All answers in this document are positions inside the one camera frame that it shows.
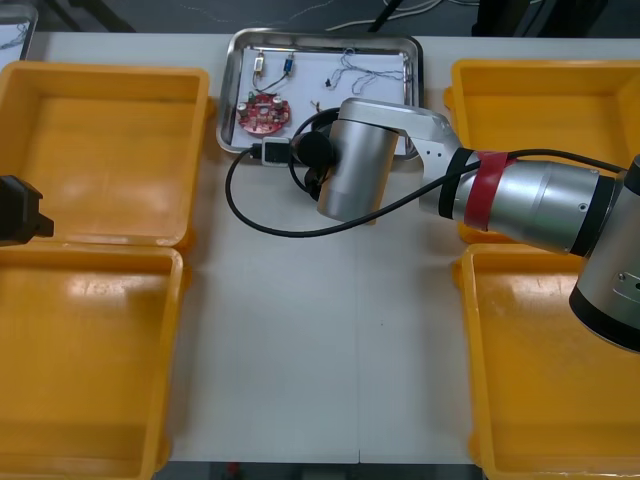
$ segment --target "table surface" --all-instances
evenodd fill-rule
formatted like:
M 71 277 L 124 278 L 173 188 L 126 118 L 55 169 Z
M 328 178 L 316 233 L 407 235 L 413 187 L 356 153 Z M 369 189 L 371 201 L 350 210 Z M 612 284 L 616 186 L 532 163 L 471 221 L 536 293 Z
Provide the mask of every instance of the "table surface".
M 31 59 L 200 67 L 219 94 L 230 35 L 36 34 Z M 460 58 L 639 58 L 640 40 L 418 37 L 427 106 L 445 113 Z M 451 263 L 455 224 L 411 204 L 317 239 L 281 239 L 233 217 L 229 156 L 210 122 L 195 207 L 168 420 L 173 460 L 467 463 L 467 349 Z M 420 185 L 396 166 L 383 203 Z M 331 225 L 283 169 L 237 170 L 248 216 Z

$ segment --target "stainless steel tray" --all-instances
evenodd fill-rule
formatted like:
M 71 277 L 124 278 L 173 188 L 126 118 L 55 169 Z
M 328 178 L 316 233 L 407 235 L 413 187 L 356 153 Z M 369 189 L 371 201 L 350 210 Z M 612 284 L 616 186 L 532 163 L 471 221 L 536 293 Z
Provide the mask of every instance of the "stainless steel tray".
M 229 42 L 227 65 L 218 105 L 216 135 L 220 146 L 228 152 L 239 153 L 242 150 L 240 147 L 233 147 L 231 139 L 236 126 L 236 105 L 245 48 L 319 53 L 341 53 L 346 48 L 353 48 L 358 53 L 401 54 L 404 58 L 405 76 L 410 79 L 404 87 L 405 105 L 422 107 L 424 103 L 422 47 L 412 37 L 383 36 L 377 33 L 352 35 L 328 32 L 292 33 L 269 28 L 241 30 Z M 416 154 L 410 142 L 407 143 L 406 151 L 407 155 L 396 155 L 396 159 L 407 160 L 415 157 Z
M 0 3 L 0 25 L 14 25 L 17 23 L 29 24 L 27 31 L 24 32 L 24 41 L 20 52 L 20 60 L 25 60 L 29 53 L 33 32 L 36 30 L 36 23 L 38 23 L 38 10 L 27 0 L 12 0 Z

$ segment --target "yellow tray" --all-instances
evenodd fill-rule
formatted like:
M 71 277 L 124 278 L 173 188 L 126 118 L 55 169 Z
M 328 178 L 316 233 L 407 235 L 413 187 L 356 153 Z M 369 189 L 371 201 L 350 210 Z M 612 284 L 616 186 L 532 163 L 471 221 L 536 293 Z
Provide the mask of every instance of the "yellow tray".
M 183 283 L 170 248 L 0 249 L 0 478 L 152 477 Z
M 640 473 L 640 356 L 568 304 L 581 259 L 473 245 L 458 261 L 470 353 L 471 454 L 490 480 Z
M 625 168 L 640 152 L 637 61 L 460 60 L 445 104 L 477 150 L 553 148 Z M 510 241 L 464 225 L 460 235 Z
M 208 88 L 198 69 L 13 63 L 0 174 L 42 192 L 55 241 L 182 246 Z

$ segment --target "red band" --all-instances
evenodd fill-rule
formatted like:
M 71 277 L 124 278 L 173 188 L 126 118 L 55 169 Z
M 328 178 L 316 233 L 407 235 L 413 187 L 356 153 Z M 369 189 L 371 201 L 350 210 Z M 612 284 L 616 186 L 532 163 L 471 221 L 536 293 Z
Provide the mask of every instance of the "red band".
M 489 229 L 489 215 L 505 167 L 513 163 L 506 152 L 478 152 L 480 168 L 469 193 L 464 223 L 482 231 Z

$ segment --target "black ring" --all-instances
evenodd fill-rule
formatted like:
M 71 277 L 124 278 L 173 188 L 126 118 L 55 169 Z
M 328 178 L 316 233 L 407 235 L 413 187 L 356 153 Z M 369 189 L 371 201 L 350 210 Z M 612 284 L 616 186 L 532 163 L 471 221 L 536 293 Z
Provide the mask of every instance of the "black ring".
M 635 158 L 624 176 L 624 186 L 636 195 L 640 195 L 640 167 L 638 162 L 640 162 L 640 155 Z
M 610 317 L 587 300 L 578 287 L 569 296 L 569 306 L 585 326 L 620 347 L 640 353 L 640 330 Z
M 600 175 L 593 197 L 589 204 L 589 210 L 584 217 L 576 241 L 571 247 L 571 253 L 579 257 L 586 257 L 591 248 L 595 245 L 602 223 L 607 216 L 611 197 L 616 187 L 616 180 L 613 177 Z
M 475 150 L 469 150 L 468 148 L 459 148 L 456 150 L 447 167 L 447 173 L 455 172 L 463 168 L 474 151 Z M 440 199 L 438 200 L 438 215 L 441 217 L 453 218 L 453 202 L 456 199 L 458 185 L 460 185 L 460 177 L 453 178 L 442 184 L 440 188 Z

